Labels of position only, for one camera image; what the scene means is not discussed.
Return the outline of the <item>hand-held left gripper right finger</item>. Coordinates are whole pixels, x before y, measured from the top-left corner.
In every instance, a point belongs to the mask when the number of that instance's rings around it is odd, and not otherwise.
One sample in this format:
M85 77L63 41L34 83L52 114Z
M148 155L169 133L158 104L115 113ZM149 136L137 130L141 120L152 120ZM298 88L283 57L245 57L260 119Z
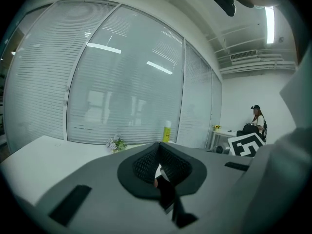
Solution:
M252 157L216 154L171 143L158 148L160 164L178 195L179 221L162 234L240 234L247 204L238 198L239 180Z

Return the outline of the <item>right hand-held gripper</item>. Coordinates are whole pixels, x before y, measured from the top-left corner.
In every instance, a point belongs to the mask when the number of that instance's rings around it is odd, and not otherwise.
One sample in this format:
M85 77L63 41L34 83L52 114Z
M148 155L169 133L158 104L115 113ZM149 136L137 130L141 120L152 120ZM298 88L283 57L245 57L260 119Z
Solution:
M254 157L258 149L266 143L256 134L228 138L226 142L216 144L211 148L212 153Z

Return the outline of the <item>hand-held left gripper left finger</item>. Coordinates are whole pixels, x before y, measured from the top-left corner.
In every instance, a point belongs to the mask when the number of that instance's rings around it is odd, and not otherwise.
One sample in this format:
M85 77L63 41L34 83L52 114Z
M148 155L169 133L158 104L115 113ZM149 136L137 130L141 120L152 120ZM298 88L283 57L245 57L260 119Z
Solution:
M77 185L91 188L67 228L79 234L168 234L176 229L158 201L130 194L117 177L119 164L151 144L94 159L51 187L36 209L49 215Z

